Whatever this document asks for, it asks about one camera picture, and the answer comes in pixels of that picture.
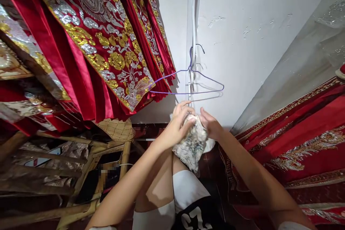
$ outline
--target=wooden rack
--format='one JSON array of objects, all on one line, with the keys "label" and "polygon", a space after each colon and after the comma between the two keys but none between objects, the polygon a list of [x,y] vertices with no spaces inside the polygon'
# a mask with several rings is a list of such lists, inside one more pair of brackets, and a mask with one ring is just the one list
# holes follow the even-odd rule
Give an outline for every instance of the wooden rack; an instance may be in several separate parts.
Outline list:
[{"label": "wooden rack", "polygon": [[[45,133],[37,133],[41,137],[54,138],[51,135]],[[128,163],[131,142],[118,143],[117,146],[112,145],[112,148],[108,148],[107,143],[100,141],[93,141],[85,138],[78,137],[57,137],[58,139],[66,141],[74,141],[78,143],[84,143],[91,145],[91,151],[89,153],[88,159],[79,159],[66,157],[61,155],[54,155],[36,151],[27,151],[19,149],[24,143],[29,140],[23,132],[18,131],[14,136],[7,140],[3,145],[0,146],[0,166],[1,171],[5,172],[11,170],[13,172],[30,173],[35,175],[60,175],[74,177],[77,179],[75,186],[70,187],[56,187],[47,185],[37,185],[33,183],[23,182],[20,180],[0,180],[0,191],[9,192],[22,192],[22,193],[35,193],[35,194],[57,194],[69,196],[67,206],[64,208],[57,208],[49,211],[43,211],[39,213],[32,213],[25,216],[13,216],[0,218],[0,230],[8,229],[11,227],[31,224],[39,221],[50,220],[61,218],[57,229],[67,229],[70,223],[73,223],[79,219],[93,214],[96,208],[100,204],[100,196],[103,191],[103,182],[99,180],[98,186],[96,188],[95,194],[93,195],[92,201],[88,204],[75,205],[74,201],[78,196],[87,174],[96,168],[101,156],[106,153],[113,153],[122,151],[122,156],[120,159],[120,164]],[[40,167],[27,167],[21,165],[12,165],[11,157],[13,155],[29,156],[36,158],[48,158],[56,159],[68,162],[77,162],[84,164],[81,172],[69,171],[69,170],[59,170],[59,169],[47,169]],[[121,166],[120,179],[126,174],[127,165]]]}]

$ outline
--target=floral pattern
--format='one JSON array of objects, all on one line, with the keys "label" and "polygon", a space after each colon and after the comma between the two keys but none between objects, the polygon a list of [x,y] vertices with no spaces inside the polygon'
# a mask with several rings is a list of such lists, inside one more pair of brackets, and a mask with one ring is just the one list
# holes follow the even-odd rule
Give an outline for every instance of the floral pattern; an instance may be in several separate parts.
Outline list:
[{"label": "floral pattern", "polygon": [[134,111],[153,79],[120,0],[43,1],[122,104]]}]

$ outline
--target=wire clothes hanger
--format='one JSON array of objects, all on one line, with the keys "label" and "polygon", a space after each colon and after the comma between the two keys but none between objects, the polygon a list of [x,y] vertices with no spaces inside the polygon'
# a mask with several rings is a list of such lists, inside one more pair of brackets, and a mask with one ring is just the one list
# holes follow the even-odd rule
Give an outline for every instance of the wire clothes hanger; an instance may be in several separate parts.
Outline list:
[{"label": "wire clothes hanger", "polygon": [[[154,82],[148,87],[148,90],[149,90],[150,92],[152,92],[152,93],[164,93],[164,94],[173,94],[173,95],[186,95],[186,94],[189,95],[189,94],[211,93],[211,92],[221,92],[221,91],[223,91],[223,90],[224,90],[224,84],[222,84],[222,83],[220,83],[220,82],[217,82],[216,80],[213,80],[212,78],[207,77],[206,75],[202,74],[201,72],[192,69],[192,63],[193,63],[193,62],[192,62],[192,49],[193,49],[193,46],[190,47],[190,49],[189,49],[190,63],[189,63],[189,66],[188,66],[188,68],[187,68],[186,70],[179,70],[179,71],[177,71],[177,72],[175,72],[175,73],[172,73],[172,74],[170,74],[170,75],[166,75],[166,76],[164,76],[164,77],[162,77],[162,78],[159,78],[158,80],[154,81]],[[188,71],[191,71],[191,72],[195,72],[195,73],[201,74],[203,77],[205,77],[205,78],[207,78],[207,79],[209,79],[209,80],[211,80],[211,81],[213,81],[213,82],[215,82],[215,83],[221,85],[221,86],[222,86],[222,89],[220,89],[220,90],[213,90],[213,91],[206,91],[206,92],[190,92],[190,93],[155,92],[155,91],[152,91],[152,90],[151,90],[152,86],[153,86],[155,83],[159,82],[160,80],[163,80],[164,78],[170,77],[170,76],[172,76],[172,75],[174,75],[174,74],[177,74],[177,73],[179,73],[179,72],[188,72]]]}]

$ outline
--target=hanging red garment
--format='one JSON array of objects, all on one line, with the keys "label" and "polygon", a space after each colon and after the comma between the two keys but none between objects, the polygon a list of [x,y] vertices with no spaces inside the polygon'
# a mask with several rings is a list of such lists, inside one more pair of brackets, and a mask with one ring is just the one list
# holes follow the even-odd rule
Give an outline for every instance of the hanging red garment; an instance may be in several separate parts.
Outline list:
[{"label": "hanging red garment", "polygon": [[83,127],[80,115],[64,109],[35,78],[0,81],[0,118],[27,135]]},{"label": "hanging red garment", "polygon": [[[345,225],[345,85],[339,80],[329,80],[236,138],[314,224]],[[223,157],[229,203],[265,229],[263,222],[269,220],[262,220],[263,210],[231,161]]]},{"label": "hanging red garment", "polygon": [[84,120],[125,120],[164,97],[148,92],[175,72],[155,0],[140,0],[145,16],[132,0],[12,1]]}]

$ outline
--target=red satin cloth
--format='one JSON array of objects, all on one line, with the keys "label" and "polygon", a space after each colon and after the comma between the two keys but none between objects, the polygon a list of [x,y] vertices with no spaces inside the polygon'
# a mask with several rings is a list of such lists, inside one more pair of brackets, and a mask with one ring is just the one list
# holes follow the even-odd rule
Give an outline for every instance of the red satin cloth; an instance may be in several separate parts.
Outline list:
[{"label": "red satin cloth", "polygon": [[[26,95],[35,95],[30,101]],[[26,135],[35,135],[37,130],[63,132],[83,128],[83,120],[72,105],[62,107],[34,78],[0,81],[0,102],[18,116],[5,121]]]},{"label": "red satin cloth", "polygon": [[[330,224],[330,229],[332,224],[345,225],[345,85],[334,78],[236,138],[287,188],[314,224]],[[226,169],[234,208],[255,221],[266,216],[253,207],[257,201],[229,159]]]},{"label": "red satin cloth", "polygon": [[[96,122],[100,122],[105,118],[126,120],[152,100],[160,101],[166,96],[149,92],[143,96],[136,105],[135,110],[131,112],[119,101],[90,63],[85,60],[80,49],[42,0],[12,0],[12,2],[20,12],[53,71],[84,120],[95,120]],[[152,79],[155,81],[162,77],[162,73],[155,63],[150,45],[145,38],[142,26],[135,13],[133,3],[131,0],[121,0],[121,2],[133,26]],[[151,23],[165,73],[173,73],[175,69],[151,6],[147,0],[143,0],[143,2],[145,4],[142,8],[147,9],[145,12],[147,13],[147,19]],[[164,80],[159,81],[155,86],[155,91],[170,91],[169,85],[172,85],[171,80],[173,78],[168,79],[167,82]]]}]

